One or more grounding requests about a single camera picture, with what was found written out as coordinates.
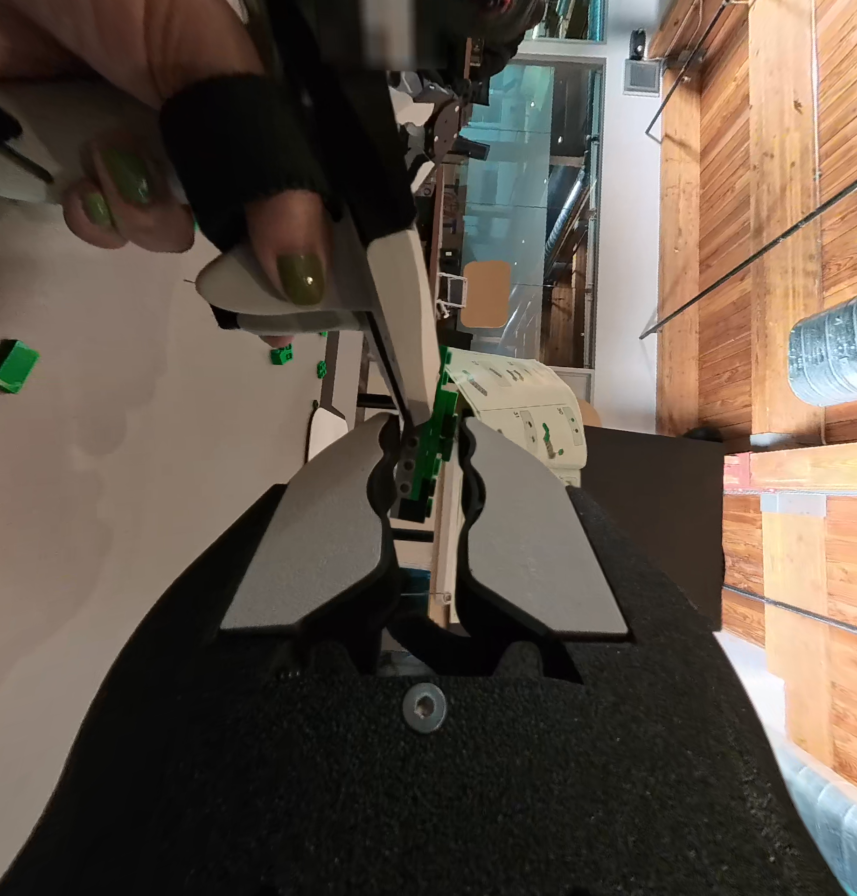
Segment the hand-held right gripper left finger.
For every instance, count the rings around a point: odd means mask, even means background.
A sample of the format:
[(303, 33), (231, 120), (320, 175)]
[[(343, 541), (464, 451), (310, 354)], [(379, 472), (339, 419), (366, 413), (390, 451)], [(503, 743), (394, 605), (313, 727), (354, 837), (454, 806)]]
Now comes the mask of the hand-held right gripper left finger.
[(288, 483), (221, 621), (223, 632), (290, 632), (367, 584), (390, 560), (400, 420), (381, 412)]

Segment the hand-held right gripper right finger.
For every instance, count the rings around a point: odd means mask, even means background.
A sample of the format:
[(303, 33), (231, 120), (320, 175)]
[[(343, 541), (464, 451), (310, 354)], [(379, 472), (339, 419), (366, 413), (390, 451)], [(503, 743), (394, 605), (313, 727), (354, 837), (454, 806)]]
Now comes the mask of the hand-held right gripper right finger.
[(475, 417), (458, 446), (455, 608), (466, 631), (624, 641), (628, 624), (562, 481)]

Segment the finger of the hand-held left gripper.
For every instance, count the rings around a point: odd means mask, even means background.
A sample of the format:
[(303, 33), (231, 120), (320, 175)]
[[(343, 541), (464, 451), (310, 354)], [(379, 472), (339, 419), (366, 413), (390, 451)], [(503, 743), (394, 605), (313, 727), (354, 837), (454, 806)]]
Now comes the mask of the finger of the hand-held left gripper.
[(358, 241), (375, 294), (367, 309), (370, 348), (402, 419), (418, 427), (432, 416), (440, 368), (418, 232), (409, 228), (370, 241), (359, 234)]

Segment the green and black brick assembly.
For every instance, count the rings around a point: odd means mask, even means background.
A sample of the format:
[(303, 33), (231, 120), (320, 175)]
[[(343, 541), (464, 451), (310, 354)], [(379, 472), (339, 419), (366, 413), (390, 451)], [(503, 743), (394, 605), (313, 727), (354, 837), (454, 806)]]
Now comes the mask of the green and black brick assembly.
[(439, 351), (441, 367), (432, 415), (419, 427), (405, 427), (401, 436), (395, 468), (397, 498), (390, 513), (401, 521), (421, 523), (431, 516), (438, 476), (453, 455), (459, 392), (448, 370), (452, 350), (441, 346)]

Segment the grey desk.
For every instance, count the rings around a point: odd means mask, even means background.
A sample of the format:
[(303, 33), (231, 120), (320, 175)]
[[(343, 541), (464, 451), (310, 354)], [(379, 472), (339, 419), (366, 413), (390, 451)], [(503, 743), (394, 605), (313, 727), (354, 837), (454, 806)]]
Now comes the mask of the grey desk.
[(0, 392), (0, 693), (110, 652), (303, 461), (324, 341), (276, 366), (219, 329), (194, 288), (215, 254), (95, 249), (0, 199), (0, 341), (40, 354)]

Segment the person's left hand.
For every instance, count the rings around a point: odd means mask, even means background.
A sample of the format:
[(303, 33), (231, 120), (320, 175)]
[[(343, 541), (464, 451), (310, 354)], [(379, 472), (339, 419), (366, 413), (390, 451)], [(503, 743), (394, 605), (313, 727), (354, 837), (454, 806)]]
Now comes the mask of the person's left hand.
[(228, 2), (0, 2), (0, 81), (96, 73), (159, 111), (191, 205), (127, 132), (98, 135), (62, 201), (103, 249), (221, 251), (247, 238), (279, 294), (317, 305), (331, 260), (328, 194), (300, 127)]

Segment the tan rounded panel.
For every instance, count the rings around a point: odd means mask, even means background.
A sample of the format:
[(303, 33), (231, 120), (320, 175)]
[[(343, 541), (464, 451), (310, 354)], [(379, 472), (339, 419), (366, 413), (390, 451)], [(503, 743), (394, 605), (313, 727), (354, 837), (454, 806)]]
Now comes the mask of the tan rounded panel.
[(462, 327), (498, 329), (509, 319), (512, 265), (506, 261), (472, 261), (465, 265), (466, 304), (460, 311)]

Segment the black mechanical rig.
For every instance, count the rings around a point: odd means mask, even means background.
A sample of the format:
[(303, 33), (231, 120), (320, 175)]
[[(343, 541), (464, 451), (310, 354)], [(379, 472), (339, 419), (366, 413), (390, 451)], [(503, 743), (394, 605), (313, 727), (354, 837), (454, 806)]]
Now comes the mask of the black mechanical rig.
[(460, 134), (470, 120), (472, 106), (489, 99), (489, 77), (479, 78), (484, 44), (483, 39), (469, 39), (464, 51), (453, 52), (453, 60), (446, 68), (417, 70), (421, 91), (414, 98), (416, 102), (433, 106), (422, 125), (424, 152), (437, 167), (449, 156), (455, 160), (488, 159), (488, 144)]

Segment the brick instruction booklet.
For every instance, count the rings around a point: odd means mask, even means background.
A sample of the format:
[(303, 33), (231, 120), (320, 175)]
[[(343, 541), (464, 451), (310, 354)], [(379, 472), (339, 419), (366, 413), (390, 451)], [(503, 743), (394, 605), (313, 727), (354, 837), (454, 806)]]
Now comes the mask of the brick instruction booklet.
[(589, 377), (534, 359), (450, 349), (445, 371), (475, 417), (579, 487), (587, 425), (600, 424), (586, 398)]

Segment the large silver air duct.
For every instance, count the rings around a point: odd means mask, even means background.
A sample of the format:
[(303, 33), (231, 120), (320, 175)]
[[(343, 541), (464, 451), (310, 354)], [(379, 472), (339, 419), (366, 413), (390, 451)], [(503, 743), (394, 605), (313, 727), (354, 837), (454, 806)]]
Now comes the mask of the large silver air duct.
[(795, 808), (848, 894), (857, 895), (857, 787), (789, 745), (775, 750)]

